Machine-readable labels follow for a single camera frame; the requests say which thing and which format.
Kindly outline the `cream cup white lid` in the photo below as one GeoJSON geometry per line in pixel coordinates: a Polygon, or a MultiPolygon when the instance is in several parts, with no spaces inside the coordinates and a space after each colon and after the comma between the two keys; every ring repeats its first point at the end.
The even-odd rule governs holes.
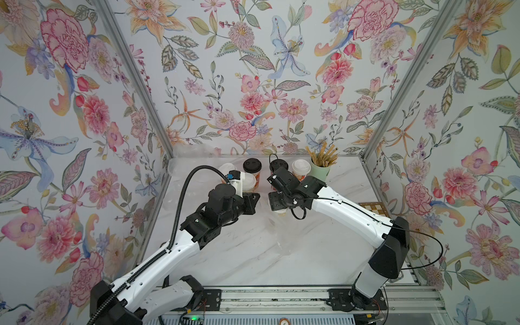
{"type": "Polygon", "coordinates": [[[273,214],[277,217],[285,217],[288,213],[288,208],[276,210],[273,214]]]}
{"type": "Polygon", "coordinates": [[[257,186],[256,177],[251,173],[243,173],[242,177],[242,191],[254,192],[257,186]]]}

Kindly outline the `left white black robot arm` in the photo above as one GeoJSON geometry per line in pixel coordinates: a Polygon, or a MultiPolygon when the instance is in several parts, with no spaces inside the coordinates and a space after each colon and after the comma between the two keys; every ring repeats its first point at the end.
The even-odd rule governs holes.
{"type": "Polygon", "coordinates": [[[204,288],[193,276],[183,276],[165,288],[158,285],[186,259],[200,253],[224,226],[241,215],[254,215],[258,193],[239,194],[234,186],[219,184],[208,200],[189,215],[153,256],[123,277],[103,280],[91,290],[89,324],[145,324],[168,311],[189,314],[204,303],[204,288]]]}

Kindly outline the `clear plastic carrier bag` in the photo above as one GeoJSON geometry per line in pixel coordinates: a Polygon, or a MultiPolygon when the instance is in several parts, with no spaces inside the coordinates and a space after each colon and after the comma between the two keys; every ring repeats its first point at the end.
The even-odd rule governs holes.
{"type": "Polygon", "coordinates": [[[272,212],[263,200],[251,219],[259,223],[250,241],[259,272],[293,272],[319,260],[322,221],[316,215],[297,220],[288,211],[272,212]]]}

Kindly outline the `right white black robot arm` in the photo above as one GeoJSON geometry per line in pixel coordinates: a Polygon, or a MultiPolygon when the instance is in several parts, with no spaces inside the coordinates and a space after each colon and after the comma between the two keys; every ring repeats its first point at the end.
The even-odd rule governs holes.
{"type": "Polygon", "coordinates": [[[307,176],[298,180],[287,169],[279,168],[268,177],[275,189],[269,193],[272,211],[295,208],[315,211],[355,231],[375,249],[366,267],[353,284],[353,299],[371,300],[388,280],[399,277],[410,248],[406,219],[385,218],[348,200],[322,180],[307,176]]]}

